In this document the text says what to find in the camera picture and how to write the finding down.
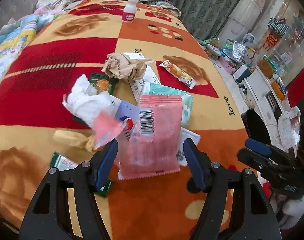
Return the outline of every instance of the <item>green package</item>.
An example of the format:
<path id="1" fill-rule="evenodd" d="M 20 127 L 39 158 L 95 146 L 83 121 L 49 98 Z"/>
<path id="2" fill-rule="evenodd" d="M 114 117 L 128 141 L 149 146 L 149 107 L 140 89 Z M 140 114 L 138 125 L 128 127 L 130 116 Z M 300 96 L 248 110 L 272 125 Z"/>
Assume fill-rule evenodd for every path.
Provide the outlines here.
<path id="1" fill-rule="evenodd" d="M 74 169 L 78 164 L 69 160 L 67 157 L 59 154 L 58 152 L 54 152 L 51 158 L 51 162 L 49 164 L 49 168 L 56 167 L 59 171 L 65 171 Z M 101 197 L 107 197 L 108 191 L 111 187 L 112 180 L 108 179 L 105 186 L 100 189 L 100 191 L 96 191 L 95 194 Z"/>
<path id="2" fill-rule="evenodd" d="M 103 91 L 108 91 L 110 95 L 113 95 L 115 85 L 119 82 L 119 79 L 110 78 L 104 74 L 91 73 L 89 82 L 96 88 L 98 94 Z"/>
<path id="3" fill-rule="evenodd" d="M 141 95 L 179 95 L 182 96 L 183 110 L 181 126 L 187 126 L 193 107 L 193 96 L 188 92 L 175 88 L 158 85 L 150 82 L 145 82 L 141 90 Z"/>

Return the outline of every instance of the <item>striped bag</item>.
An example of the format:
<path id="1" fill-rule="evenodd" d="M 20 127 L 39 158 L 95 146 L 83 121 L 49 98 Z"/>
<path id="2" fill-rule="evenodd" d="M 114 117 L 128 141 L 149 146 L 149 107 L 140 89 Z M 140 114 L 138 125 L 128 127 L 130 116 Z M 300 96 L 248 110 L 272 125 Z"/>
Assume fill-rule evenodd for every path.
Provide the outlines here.
<path id="1" fill-rule="evenodd" d="M 289 26 L 285 23 L 285 19 L 278 20 L 273 17 L 271 17 L 267 26 L 275 35 L 281 37 L 284 36 L 289 28 Z"/>

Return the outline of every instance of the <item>metal screw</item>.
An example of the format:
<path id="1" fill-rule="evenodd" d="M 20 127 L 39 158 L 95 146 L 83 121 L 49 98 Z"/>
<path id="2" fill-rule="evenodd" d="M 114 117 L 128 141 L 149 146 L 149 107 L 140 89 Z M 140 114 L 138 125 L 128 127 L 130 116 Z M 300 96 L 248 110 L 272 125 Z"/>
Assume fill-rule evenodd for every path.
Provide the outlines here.
<path id="1" fill-rule="evenodd" d="M 251 175 L 251 174 L 253 174 L 253 171 L 249 168 L 246 168 L 245 173 L 248 174 L 248 175 Z"/>
<path id="2" fill-rule="evenodd" d="M 91 163 L 90 163 L 89 161 L 85 161 L 85 162 L 82 163 L 82 167 L 83 167 L 83 168 L 89 167 L 90 164 L 91 164 Z"/>
<path id="3" fill-rule="evenodd" d="M 220 164 L 218 162 L 211 162 L 211 166 L 213 168 L 218 168 L 220 166 Z"/>
<path id="4" fill-rule="evenodd" d="M 53 174 L 53 173 L 56 173 L 56 171 L 57 171 L 56 168 L 51 168 L 51 169 L 49 170 L 49 173 L 50 173 L 50 174 Z"/>

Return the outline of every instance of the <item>crumpled brown paper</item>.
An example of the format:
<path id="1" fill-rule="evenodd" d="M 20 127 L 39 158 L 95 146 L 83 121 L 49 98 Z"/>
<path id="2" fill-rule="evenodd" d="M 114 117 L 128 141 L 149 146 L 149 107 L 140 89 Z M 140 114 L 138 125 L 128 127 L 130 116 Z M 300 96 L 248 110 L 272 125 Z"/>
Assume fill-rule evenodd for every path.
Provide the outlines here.
<path id="1" fill-rule="evenodd" d="M 79 132 L 57 130 L 53 135 L 53 139 L 56 142 L 72 147 L 78 147 L 81 149 L 85 148 L 90 153 L 96 152 L 94 135 L 86 137 L 85 135 Z"/>
<path id="2" fill-rule="evenodd" d="M 102 71 L 109 77 L 119 79 L 142 79 L 151 59 L 130 59 L 122 53 L 110 53 Z"/>

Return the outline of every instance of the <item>patterned bedspread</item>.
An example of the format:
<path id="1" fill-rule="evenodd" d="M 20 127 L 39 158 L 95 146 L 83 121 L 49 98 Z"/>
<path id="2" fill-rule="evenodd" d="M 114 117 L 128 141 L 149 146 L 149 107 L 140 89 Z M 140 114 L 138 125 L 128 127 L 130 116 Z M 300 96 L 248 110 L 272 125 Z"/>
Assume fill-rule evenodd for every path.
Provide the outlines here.
<path id="1" fill-rule="evenodd" d="M 189 125 L 199 135 L 198 149 L 212 161 L 238 171 L 238 150 L 247 138 L 242 119 L 222 78 L 182 22 L 170 12 L 137 4 L 134 23 L 123 23 L 126 2 L 85 0 L 41 30 L 22 51 L 0 82 L 0 216 L 20 227 L 26 208 L 54 151 L 81 163 L 86 150 L 56 143 L 58 129 L 91 131 L 62 106 L 82 74 L 101 72 L 108 53 L 140 52 L 156 60 L 154 72 L 163 85 L 194 97 Z M 165 59 L 185 69 L 197 81 L 192 90 L 159 64 Z M 127 81 L 114 95 L 136 104 Z M 113 239 L 188 239 L 196 225 L 205 194 L 187 190 L 188 167 L 179 173 L 129 181 L 115 180 L 108 198 L 96 196 L 106 228 Z M 69 190 L 74 234 L 81 236 Z M 222 229 L 228 226 L 233 192 L 228 191 Z"/>

